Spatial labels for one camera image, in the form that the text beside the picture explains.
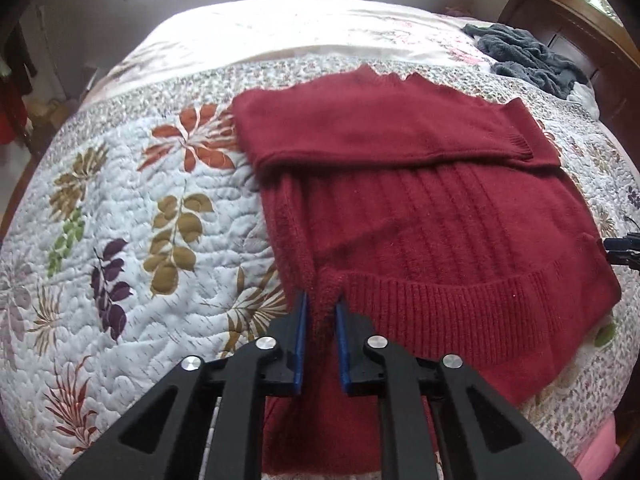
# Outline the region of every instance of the leaf pattern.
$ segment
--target leaf pattern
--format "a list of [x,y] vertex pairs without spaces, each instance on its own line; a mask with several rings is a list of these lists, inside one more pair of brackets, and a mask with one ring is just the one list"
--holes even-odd
[[562,157],[562,148],[558,144],[558,141],[556,140],[556,136],[550,131],[547,131],[547,129],[545,128],[545,123],[543,123],[538,119],[536,119],[536,122],[538,123],[538,126],[540,127],[540,129],[542,130],[542,133],[546,137],[546,140],[548,140],[551,143],[551,145],[556,149],[556,152],[558,152],[558,157]]
[[253,341],[266,334],[272,319],[286,314],[287,301],[277,272],[275,264],[271,264],[258,286],[245,288],[244,270],[238,267],[238,296],[226,313],[229,340],[223,348],[222,357],[238,348],[241,336]]
[[602,348],[604,345],[610,343],[615,336],[616,324],[611,322],[598,330],[593,344],[596,348]]
[[97,150],[89,148],[84,153],[78,153],[72,171],[63,173],[54,181],[59,189],[49,199],[53,216],[66,220],[72,215],[78,202],[84,200],[87,183],[107,160],[107,152],[107,147],[102,144]]
[[611,150],[611,155],[613,156],[613,160],[615,160],[616,162],[620,162],[620,152],[618,151],[618,149],[615,147],[613,142],[611,142],[611,140],[609,139],[609,137],[607,137],[605,133],[602,133],[602,140]]
[[71,248],[84,236],[84,219],[82,209],[76,208],[71,216],[62,224],[62,234],[56,239],[49,251],[47,276],[50,278],[62,270],[62,260],[71,254]]
[[584,151],[573,137],[569,137],[569,146],[577,156],[584,156]]
[[587,152],[589,153],[594,166],[598,168],[600,173],[611,174],[607,153],[601,146],[589,143],[587,144]]
[[596,205],[593,217],[603,238],[616,238],[618,236],[616,224],[603,206]]
[[640,209],[640,196],[633,186],[626,188],[627,198],[636,209]]
[[132,295],[129,283],[113,283],[124,269],[124,260],[114,257],[126,245],[127,242],[122,238],[116,238],[105,246],[102,256],[94,249],[98,265],[91,273],[91,288],[94,290],[95,306],[102,321],[102,330],[109,330],[114,341],[118,340],[127,324],[127,315],[116,302],[126,300]]
[[60,321],[62,288],[58,290],[56,295],[53,288],[45,288],[41,284],[36,288],[36,296],[38,306],[33,306],[36,311],[36,320],[33,322],[33,327],[27,332],[35,333],[35,349],[37,354],[42,357],[49,349],[49,345],[54,348],[56,346],[56,325]]
[[161,142],[143,151],[145,160],[138,171],[177,150],[184,150],[184,171],[187,173],[195,169],[198,160],[217,170],[235,169],[233,160],[222,151],[238,150],[233,115],[226,108],[216,116],[217,110],[217,104],[186,108],[178,115],[179,126],[162,124],[154,128],[151,135]]
[[578,176],[575,173],[569,173],[569,176],[571,177],[571,180],[574,181],[575,187],[577,187],[578,191],[580,191],[582,198],[584,198],[584,188],[582,187],[582,184],[580,182],[580,179],[578,179]]
[[[194,119],[186,117],[184,120],[189,123]],[[161,231],[151,240],[150,256],[142,267],[153,274],[151,293],[168,296],[178,288],[178,271],[194,272],[196,265],[196,254],[188,247],[177,245],[176,237],[179,234],[187,244],[197,241],[202,236],[202,222],[196,213],[213,211],[213,204],[202,193],[180,200],[168,195],[158,201],[158,211],[153,228]]]
[[23,341],[24,320],[20,309],[31,307],[31,294],[21,285],[33,272],[26,256],[19,255],[12,263],[0,267],[0,346],[5,362],[17,370],[12,335]]
[[84,410],[89,379],[84,383],[78,381],[80,371],[88,358],[89,356],[84,357],[75,367],[68,363],[66,374],[64,370],[59,372],[54,364],[56,387],[50,387],[49,393],[44,394],[50,404],[45,405],[45,408],[60,422],[55,430],[65,436],[73,437],[71,445],[67,446],[73,449],[72,454],[87,450],[98,437],[95,433],[100,433],[89,423],[89,417],[97,413],[94,410]]

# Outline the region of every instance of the orange leaf print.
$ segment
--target orange leaf print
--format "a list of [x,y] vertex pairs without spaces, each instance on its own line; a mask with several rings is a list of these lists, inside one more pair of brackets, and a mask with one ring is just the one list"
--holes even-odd
[[219,140],[205,140],[202,145],[210,150],[218,150],[225,148],[227,150],[236,150],[238,144],[235,139],[219,139]]
[[222,110],[218,119],[220,120],[220,124],[218,125],[218,128],[221,130],[220,135],[229,136],[233,134],[234,120],[229,108]]
[[182,134],[180,130],[175,126],[171,126],[170,124],[163,124],[162,126],[157,126],[151,131],[151,135],[156,137],[157,139],[164,139],[166,137],[181,137]]
[[551,143],[551,145],[556,149],[556,152],[558,152],[558,156],[562,156],[562,148],[558,146],[558,143],[556,142],[556,136],[551,132],[547,132],[547,131],[544,131],[543,133],[545,134],[546,140],[548,140]]
[[195,108],[191,107],[181,111],[179,117],[182,126],[187,130],[188,134],[196,129],[196,126],[198,125],[198,114],[196,113]]
[[200,125],[208,123],[212,117],[216,114],[218,109],[217,104],[204,105],[200,109]]
[[138,167],[138,171],[142,171],[147,166],[151,166],[152,164],[155,164],[158,160],[163,158],[167,153],[169,153],[171,151],[172,146],[171,145],[167,146],[165,144],[159,144],[158,146],[152,146],[151,148],[149,148],[149,150],[151,150],[153,148],[158,148],[158,149],[157,150],[153,150],[152,151],[153,155],[149,156],[149,158],[147,160],[145,160],[142,164],[140,164],[140,166]]
[[191,171],[193,171],[193,168],[195,167],[196,167],[196,157],[195,155],[193,155],[193,152],[191,151],[191,149],[187,148],[186,152],[184,153],[184,171],[191,173]]
[[167,148],[171,148],[171,144],[154,144],[153,146],[149,146],[144,152],[143,154],[145,156],[153,156],[156,155],[157,153],[162,152],[163,150],[167,149]]
[[203,146],[196,148],[196,155],[210,168],[217,168],[219,170],[234,170],[236,165],[225,153],[218,150],[210,150]]

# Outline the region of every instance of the clothing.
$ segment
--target clothing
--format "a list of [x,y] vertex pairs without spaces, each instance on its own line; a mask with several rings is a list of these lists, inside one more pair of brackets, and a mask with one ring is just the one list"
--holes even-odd
[[588,83],[573,61],[552,52],[528,30],[494,23],[491,27],[467,24],[462,31],[479,36],[478,49],[498,61],[492,66],[498,75],[522,79],[561,99],[567,98],[576,81]]
[[11,34],[9,34],[2,49],[2,55],[7,65],[11,67],[14,84],[20,91],[20,95],[30,94],[33,91],[33,87],[29,76],[36,77],[38,71],[31,60],[20,24],[16,25]]
[[27,108],[13,75],[0,78],[0,144],[9,144],[16,136],[23,135],[26,123]]
[[270,399],[264,471],[380,468],[376,400],[338,383],[334,304],[415,356],[457,353],[519,404],[620,286],[524,104],[368,67],[235,98],[286,297],[310,295],[303,394]]

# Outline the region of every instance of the ribbed hem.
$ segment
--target ribbed hem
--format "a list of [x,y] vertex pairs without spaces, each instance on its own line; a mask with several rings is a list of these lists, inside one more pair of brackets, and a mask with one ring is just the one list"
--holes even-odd
[[583,234],[545,267],[491,283],[428,285],[351,272],[345,291],[350,309],[382,335],[423,358],[459,354],[519,404],[553,381],[620,300],[600,245]]

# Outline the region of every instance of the wooden headboard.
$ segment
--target wooden headboard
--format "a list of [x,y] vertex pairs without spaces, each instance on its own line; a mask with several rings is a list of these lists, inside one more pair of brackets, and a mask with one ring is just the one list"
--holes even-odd
[[640,66],[590,22],[555,0],[509,0],[498,21],[528,30],[582,69],[595,90],[600,120],[640,168]]

